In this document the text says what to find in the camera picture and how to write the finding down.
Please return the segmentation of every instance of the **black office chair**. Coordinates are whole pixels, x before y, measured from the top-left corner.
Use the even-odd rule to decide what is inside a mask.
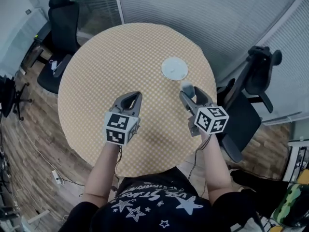
[[[22,89],[17,91],[13,79],[9,79],[6,76],[0,77],[1,112],[4,117],[10,114],[13,107],[13,113],[17,114],[18,119],[24,120],[24,118],[20,116],[20,103],[32,102],[32,99],[21,99],[25,86],[29,86],[29,83],[24,84]]]
[[[270,113],[273,105],[265,94],[269,86],[272,67],[282,61],[280,50],[271,54],[269,47],[254,46],[248,51],[248,64],[237,81],[232,79],[226,87],[217,89],[217,104],[222,106],[229,121],[218,141],[234,162],[242,160],[241,152],[253,138],[262,121],[251,103],[263,102]],[[242,91],[257,97],[247,98]]]
[[[70,0],[49,0],[49,7],[54,53],[38,76],[38,83],[57,94],[63,72],[80,47],[76,39],[79,5]],[[57,61],[54,71],[51,64],[53,61]]]

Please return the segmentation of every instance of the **round table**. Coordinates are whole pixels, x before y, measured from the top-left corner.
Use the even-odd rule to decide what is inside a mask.
[[[202,50],[177,31],[156,24],[124,24],[83,45],[68,64],[59,88],[59,119],[71,148],[92,166],[104,145],[104,115],[114,100],[132,91],[143,95],[140,129],[117,166],[119,176],[168,170],[201,143],[191,137],[191,116],[179,99],[181,81],[161,72],[164,60],[178,57],[189,80],[216,102],[216,84]]]

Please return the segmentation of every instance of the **star print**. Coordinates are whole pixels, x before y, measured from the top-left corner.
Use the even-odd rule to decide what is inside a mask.
[[[130,207],[127,207],[127,210],[129,211],[129,214],[127,214],[127,218],[133,218],[136,222],[138,222],[139,221],[139,218],[141,217],[141,216],[145,216],[146,214],[145,213],[143,213],[143,212],[141,212],[140,211],[140,206],[139,207],[137,207],[137,208],[135,208],[135,209],[132,209],[132,208],[130,208]]]
[[[119,203],[113,205],[112,208],[114,208],[114,207],[119,207],[119,211],[122,212],[123,209],[124,209],[126,206],[132,206],[132,205],[133,205],[133,204],[131,204],[131,203],[129,203],[129,202],[130,202],[130,200],[128,200],[128,201],[121,201],[121,200],[119,200]]]
[[[175,197],[175,198],[180,202],[180,205],[178,205],[176,207],[176,209],[185,209],[185,211],[189,215],[192,215],[193,209],[199,209],[199,208],[203,207],[202,205],[194,203],[194,200],[196,198],[194,196],[189,198],[188,200],[185,200],[185,199],[182,199],[182,198],[179,198],[179,197]]]
[[[169,221],[168,220],[166,220],[166,221],[161,220],[160,226],[162,226],[165,229],[165,227],[169,226]]]
[[[158,204],[157,204],[157,206],[162,206],[162,205],[164,205],[164,203],[163,203],[163,201],[161,200]]]

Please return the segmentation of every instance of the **person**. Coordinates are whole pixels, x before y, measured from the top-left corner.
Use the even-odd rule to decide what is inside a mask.
[[[231,169],[230,175],[254,204],[259,215],[287,228],[309,225],[309,185],[259,178],[241,169]]]
[[[82,202],[59,231],[264,231],[249,198],[234,192],[217,138],[201,133],[209,200],[178,168],[124,178],[108,202],[119,146],[106,143],[89,175]]]

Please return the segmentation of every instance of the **window blind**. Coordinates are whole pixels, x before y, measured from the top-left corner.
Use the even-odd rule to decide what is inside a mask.
[[[80,5],[79,29],[96,35],[121,24],[116,0],[73,0]]]
[[[215,78],[243,56],[294,0],[120,0],[125,23],[172,27],[198,44]]]

